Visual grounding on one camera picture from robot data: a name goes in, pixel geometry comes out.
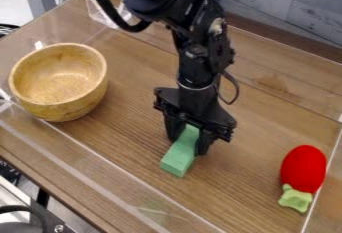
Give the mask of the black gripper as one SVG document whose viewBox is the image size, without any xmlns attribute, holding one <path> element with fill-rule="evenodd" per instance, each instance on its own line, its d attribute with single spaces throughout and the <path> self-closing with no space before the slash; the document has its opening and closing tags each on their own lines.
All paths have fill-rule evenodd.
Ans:
<svg viewBox="0 0 342 233">
<path fill-rule="evenodd" d="M 220 82 L 214 81 L 204 88 L 157 87 L 154 89 L 154 108 L 165 116 L 169 139 L 176 142 L 186 128 L 186 124 L 201 130 L 197 140 L 196 154 L 206 155 L 217 138 L 232 141 L 237 120 L 220 104 Z"/>
</svg>

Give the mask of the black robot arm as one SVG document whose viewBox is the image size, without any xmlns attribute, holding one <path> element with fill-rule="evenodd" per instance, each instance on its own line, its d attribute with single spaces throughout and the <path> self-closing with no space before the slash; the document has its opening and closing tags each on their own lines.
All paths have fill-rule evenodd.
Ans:
<svg viewBox="0 0 342 233">
<path fill-rule="evenodd" d="M 200 130 L 197 155 L 213 143 L 232 140 L 237 120 L 222 108 L 233 102 L 220 93 L 221 80 L 236 82 L 228 72 L 236 50 L 228 37 L 225 10 L 217 0 L 97 0 L 121 29 L 138 33 L 156 22 L 172 30 L 180 55 L 176 88 L 154 90 L 154 107 L 164 112 L 170 140 L 192 125 Z"/>
</svg>

